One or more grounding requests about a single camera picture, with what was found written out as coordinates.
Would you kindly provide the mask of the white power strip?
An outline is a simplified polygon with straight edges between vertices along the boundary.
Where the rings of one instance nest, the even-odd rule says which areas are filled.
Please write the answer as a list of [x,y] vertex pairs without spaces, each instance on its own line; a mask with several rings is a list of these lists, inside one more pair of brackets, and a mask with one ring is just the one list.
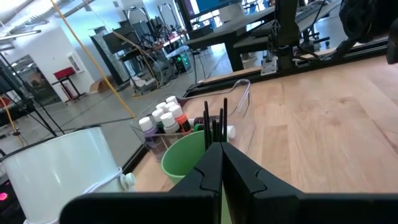
[[271,60],[264,59],[262,61],[261,76],[275,74],[277,72],[277,59]]

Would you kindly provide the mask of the green plastic cup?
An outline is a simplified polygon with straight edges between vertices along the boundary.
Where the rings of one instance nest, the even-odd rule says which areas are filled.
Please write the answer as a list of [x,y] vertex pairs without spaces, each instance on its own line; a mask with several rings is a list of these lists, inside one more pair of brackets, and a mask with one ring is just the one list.
[[221,142],[211,137],[205,151],[204,132],[178,140],[165,153],[162,171],[174,186],[162,202],[163,224],[232,224],[222,183]]

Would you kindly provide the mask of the grey paint bottle black label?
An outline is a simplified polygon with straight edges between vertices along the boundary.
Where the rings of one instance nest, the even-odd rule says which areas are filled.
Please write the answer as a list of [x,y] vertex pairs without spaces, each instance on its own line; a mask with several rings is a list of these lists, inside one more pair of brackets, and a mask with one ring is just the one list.
[[160,119],[166,134],[181,132],[180,125],[176,122],[171,112],[163,114]]

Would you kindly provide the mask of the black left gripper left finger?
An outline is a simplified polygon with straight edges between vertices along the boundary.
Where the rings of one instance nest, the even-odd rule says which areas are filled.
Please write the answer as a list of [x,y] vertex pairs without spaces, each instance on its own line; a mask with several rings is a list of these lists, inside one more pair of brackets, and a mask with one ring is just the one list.
[[85,194],[64,206],[60,224],[220,224],[222,172],[215,142],[168,192]]

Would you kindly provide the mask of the black tripod stand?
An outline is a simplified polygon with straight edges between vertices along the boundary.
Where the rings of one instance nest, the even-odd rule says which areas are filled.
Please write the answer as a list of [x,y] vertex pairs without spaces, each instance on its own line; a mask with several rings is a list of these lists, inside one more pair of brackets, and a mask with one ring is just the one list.
[[27,91],[32,95],[30,97],[30,100],[32,102],[33,107],[35,108],[35,112],[37,114],[37,116],[42,120],[42,123],[44,124],[44,126],[47,128],[48,131],[50,131],[51,134],[53,134],[54,136],[57,136],[56,131],[51,127],[51,125],[49,125],[49,123],[47,122],[47,120],[40,114],[40,112],[37,110],[37,108],[35,107],[35,104],[38,104],[41,109],[45,112],[45,114],[49,117],[49,119],[53,122],[54,125],[56,125],[57,129],[62,133],[65,134],[64,130],[59,126],[59,124],[51,117],[51,115],[49,114],[49,112],[46,110],[46,108],[44,107],[44,105],[40,102],[40,100],[37,98],[37,95],[34,93],[34,91],[31,89],[31,87],[21,78],[21,76],[18,74],[18,72],[14,69],[14,67],[8,62],[8,60],[5,58],[5,56],[0,53],[0,57],[4,60],[5,64],[7,65],[7,67],[10,69],[10,71],[12,71],[13,73],[15,73],[15,76],[20,80],[21,85],[27,89]]

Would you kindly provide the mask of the dark green paint bottle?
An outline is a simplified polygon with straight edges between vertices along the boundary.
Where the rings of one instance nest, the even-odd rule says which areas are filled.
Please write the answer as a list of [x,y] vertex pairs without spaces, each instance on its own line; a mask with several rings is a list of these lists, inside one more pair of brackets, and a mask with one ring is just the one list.
[[161,120],[161,116],[164,114],[163,109],[156,109],[155,111],[152,112],[152,117],[155,121],[155,124],[157,126],[157,129],[159,131],[160,134],[164,134],[164,125],[163,122]]

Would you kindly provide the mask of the clear plastic bin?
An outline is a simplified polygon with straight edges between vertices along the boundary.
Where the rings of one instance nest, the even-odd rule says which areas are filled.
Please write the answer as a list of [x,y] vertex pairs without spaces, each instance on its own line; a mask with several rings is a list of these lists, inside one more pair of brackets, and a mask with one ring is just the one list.
[[[254,133],[256,131],[256,124],[254,116],[252,115],[251,109],[251,83],[249,80],[238,80],[230,89],[224,89],[222,91],[216,91],[214,93],[206,93],[199,96],[188,96],[177,98],[180,106],[184,112],[186,112],[188,119],[199,117],[199,109],[194,109],[195,106],[202,105],[205,100],[209,103],[209,114],[215,115],[215,107],[219,104],[223,105],[223,98],[228,99],[228,126],[234,126],[236,129],[236,137],[234,139],[228,139],[228,142],[233,144],[236,148],[239,148],[243,152],[247,152],[252,143]],[[149,116],[150,120],[154,122],[152,112],[156,109],[156,105],[161,103],[161,100],[171,95],[165,95],[159,98],[159,100],[151,103],[147,108],[144,109],[137,118],[131,121],[131,128],[141,140],[142,144],[139,146],[137,152],[132,156],[133,161],[141,161],[141,159],[147,154],[150,149],[146,145],[144,139],[144,133],[139,127],[139,120]]]

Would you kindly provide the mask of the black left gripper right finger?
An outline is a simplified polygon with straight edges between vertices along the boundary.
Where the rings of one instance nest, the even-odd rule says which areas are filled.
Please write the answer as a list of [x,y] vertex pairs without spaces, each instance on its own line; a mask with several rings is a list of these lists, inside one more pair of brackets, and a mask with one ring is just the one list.
[[235,224],[398,224],[398,194],[305,193],[229,143],[223,183]]

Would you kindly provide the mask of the grey laptop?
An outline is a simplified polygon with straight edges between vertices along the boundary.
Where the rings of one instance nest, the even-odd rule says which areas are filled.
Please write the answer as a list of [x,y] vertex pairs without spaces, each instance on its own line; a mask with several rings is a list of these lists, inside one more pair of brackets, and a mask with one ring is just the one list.
[[340,2],[341,1],[314,0],[311,3],[308,3],[306,6],[297,9],[295,21],[300,22],[308,16],[316,14],[320,8],[324,9],[329,4],[337,5],[337,3]]

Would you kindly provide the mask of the black thin paintbrush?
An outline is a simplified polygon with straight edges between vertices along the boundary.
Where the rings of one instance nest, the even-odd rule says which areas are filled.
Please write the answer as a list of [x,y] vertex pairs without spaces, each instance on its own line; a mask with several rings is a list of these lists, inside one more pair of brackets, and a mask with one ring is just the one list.
[[207,131],[207,118],[206,118],[206,110],[203,111],[203,126],[204,126],[204,142],[205,142],[205,151],[208,149],[208,131]]

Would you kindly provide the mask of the orange paint bottle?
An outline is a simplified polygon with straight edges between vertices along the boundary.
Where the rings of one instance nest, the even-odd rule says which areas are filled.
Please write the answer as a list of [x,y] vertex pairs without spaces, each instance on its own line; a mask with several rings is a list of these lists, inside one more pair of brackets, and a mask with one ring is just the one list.
[[186,114],[183,112],[180,105],[173,105],[169,108],[176,122],[180,125],[183,133],[190,133],[192,127],[188,121]]

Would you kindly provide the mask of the red cushioned seat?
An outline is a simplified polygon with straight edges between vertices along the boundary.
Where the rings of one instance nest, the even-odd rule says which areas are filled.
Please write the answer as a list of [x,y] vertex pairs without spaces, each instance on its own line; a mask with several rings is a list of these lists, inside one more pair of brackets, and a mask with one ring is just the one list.
[[59,70],[54,73],[54,76],[57,80],[61,80],[63,78],[69,77],[71,75],[76,74],[76,71],[74,70],[73,67],[67,67],[63,70]]

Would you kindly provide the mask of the lavender paint bottle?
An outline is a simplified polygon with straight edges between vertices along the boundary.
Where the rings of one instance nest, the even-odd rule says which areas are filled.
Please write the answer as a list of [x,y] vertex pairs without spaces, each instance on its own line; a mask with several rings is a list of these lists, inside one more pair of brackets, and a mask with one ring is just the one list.
[[165,147],[160,137],[156,136],[158,133],[157,126],[154,126],[147,116],[139,120],[139,126],[144,133],[147,147],[155,155],[155,158],[160,161],[163,158]]

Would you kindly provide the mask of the dark display panel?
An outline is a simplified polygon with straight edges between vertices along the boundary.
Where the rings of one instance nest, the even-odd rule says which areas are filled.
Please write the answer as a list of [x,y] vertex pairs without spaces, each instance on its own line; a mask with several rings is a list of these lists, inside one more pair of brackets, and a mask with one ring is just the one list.
[[105,26],[93,30],[95,35],[90,38],[117,85],[128,82],[130,78],[140,72],[135,59],[122,61],[122,56],[131,49],[132,45],[116,36],[112,31],[108,31]]

